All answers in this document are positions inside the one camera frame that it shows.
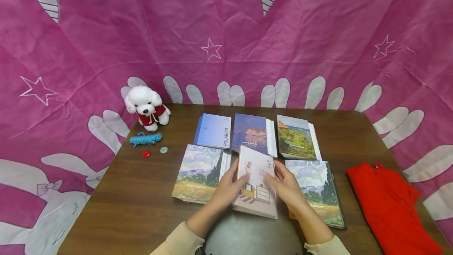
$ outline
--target red dog clothes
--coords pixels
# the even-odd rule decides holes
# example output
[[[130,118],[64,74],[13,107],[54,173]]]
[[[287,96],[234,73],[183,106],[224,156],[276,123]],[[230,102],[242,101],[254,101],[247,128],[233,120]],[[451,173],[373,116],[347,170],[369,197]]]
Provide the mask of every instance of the red dog clothes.
[[[165,109],[165,106],[164,105],[159,105],[159,106],[156,106],[155,107],[155,111],[150,114],[150,115],[141,115],[139,113],[138,116],[141,120],[141,122],[143,123],[143,126],[151,126],[155,123],[155,116],[161,116],[162,114],[164,114],[164,112],[166,111]]]

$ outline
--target white star outline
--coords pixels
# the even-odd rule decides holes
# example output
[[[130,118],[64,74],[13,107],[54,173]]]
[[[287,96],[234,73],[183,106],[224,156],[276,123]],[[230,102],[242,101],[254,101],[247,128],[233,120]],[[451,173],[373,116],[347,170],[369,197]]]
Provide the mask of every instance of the white star outline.
[[[35,96],[38,98],[38,100],[40,100],[42,103],[45,104],[45,106],[48,106],[49,105],[49,102],[48,102],[48,96],[50,95],[56,95],[57,93],[52,91],[51,89],[48,89],[46,88],[46,86],[44,86],[44,83],[42,82],[42,77],[39,77],[36,82],[33,82],[33,81],[30,81],[29,79],[25,78],[25,77],[22,77],[20,76],[20,78],[26,82],[26,84],[30,87],[30,89],[28,89],[27,91],[25,91],[24,93],[20,94],[19,97],[26,97],[26,96]],[[47,90],[47,91],[50,91],[51,93],[50,94],[46,94],[46,100],[42,100],[41,97],[39,97],[39,95],[37,94],[29,94],[30,91],[33,90],[33,85],[37,85],[38,83],[41,83],[42,87]]]
[[[209,55],[209,48],[210,47],[217,47],[217,50],[215,50],[215,53],[217,53],[217,55],[215,55],[214,53],[212,53],[211,55]],[[220,57],[220,54],[219,54],[219,49],[222,47],[222,44],[218,44],[216,46],[214,46],[214,44],[212,43],[211,41],[211,38],[208,38],[208,46],[202,46],[201,49],[205,50],[208,54],[207,54],[207,57],[208,57],[208,60],[211,59],[211,57],[215,56],[217,57],[218,59],[222,59]]]
[[[379,44],[375,44],[375,48],[378,49],[376,51],[376,54],[374,55],[373,58],[376,58],[378,57],[378,55],[380,55],[382,53],[382,55],[384,55],[384,57],[387,56],[387,49],[394,43],[395,41],[389,41],[389,35],[387,35],[387,37],[385,37],[385,39],[382,41],[382,43],[379,43]],[[387,46],[385,47],[385,52],[382,52],[381,48],[379,46],[382,46],[383,44],[387,44]]]

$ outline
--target stuffed toy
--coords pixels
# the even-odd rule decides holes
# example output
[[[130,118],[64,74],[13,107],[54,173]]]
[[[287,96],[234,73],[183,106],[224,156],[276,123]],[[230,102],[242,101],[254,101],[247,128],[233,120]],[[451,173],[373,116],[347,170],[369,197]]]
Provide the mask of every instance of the stuffed toy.
[[[157,130],[157,122],[166,126],[170,121],[170,110],[162,104],[160,95],[147,86],[131,88],[124,103],[129,113],[137,113],[140,125],[149,132]]]

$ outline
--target red sweater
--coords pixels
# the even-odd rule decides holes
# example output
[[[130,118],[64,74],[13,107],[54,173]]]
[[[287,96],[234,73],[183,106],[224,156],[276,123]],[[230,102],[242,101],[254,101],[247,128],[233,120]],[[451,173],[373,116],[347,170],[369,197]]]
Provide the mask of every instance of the red sweater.
[[[440,255],[417,211],[420,192],[399,173],[363,163],[347,170],[365,219],[386,255]]]
[[[165,111],[166,111],[165,106],[159,105],[155,107],[155,111],[150,115],[141,115],[139,113],[137,114],[141,122],[143,123],[143,126],[151,126],[155,123],[154,117],[152,115],[161,116],[164,114]]]

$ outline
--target photo album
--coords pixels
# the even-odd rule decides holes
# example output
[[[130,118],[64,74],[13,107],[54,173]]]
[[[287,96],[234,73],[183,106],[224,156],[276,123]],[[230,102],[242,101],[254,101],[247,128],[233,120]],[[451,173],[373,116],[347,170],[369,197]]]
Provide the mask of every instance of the photo album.
[[[230,148],[231,117],[202,114],[195,133],[194,145],[219,149]]]
[[[285,159],[322,160],[313,124],[277,115],[278,148]]]
[[[329,163],[323,161],[286,160],[310,206],[330,226],[346,229]],[[292,211],[289,217],[295,219]]]
[[[208,203],[230,165],[231,154],[221,149],[187,145],[171,196],[185,202]]]
[[[278,157],[273,120],[262,116],[235,114],[231,149],[245,146],[271,157]]]
[[[274,159],[251,148],[241,146],[239,148],[238,178],[248,174],[250,180],[233,203],[234,210],[277,219],[277,193],[265,183],[265,172],[275,176]]]

